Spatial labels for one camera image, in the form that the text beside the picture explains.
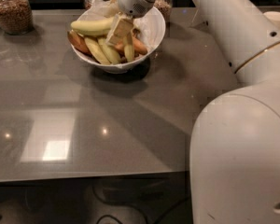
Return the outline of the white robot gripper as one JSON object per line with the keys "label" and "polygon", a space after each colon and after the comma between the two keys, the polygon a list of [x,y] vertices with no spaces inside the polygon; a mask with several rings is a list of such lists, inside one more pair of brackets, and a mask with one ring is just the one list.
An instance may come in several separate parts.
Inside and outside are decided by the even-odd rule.
{"label": "white robot gripper", "polygon": [[114,17],[106,36],[106,43],[109,45],[118,44],[132,30],[133,17],[144,17],[152,9],[154,3],[155,0],[118,0],[119,10],[125,14],[117,14]]}

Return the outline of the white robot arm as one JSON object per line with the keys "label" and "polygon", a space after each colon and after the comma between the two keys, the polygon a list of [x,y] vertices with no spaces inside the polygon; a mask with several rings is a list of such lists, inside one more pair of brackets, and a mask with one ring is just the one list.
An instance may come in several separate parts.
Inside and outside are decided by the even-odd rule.
{"label": "white robot arm", "polygon": [[157,224],[280,224],[280,28],[249,0],[193,0],[240,84],[191,135],[191,200]]}

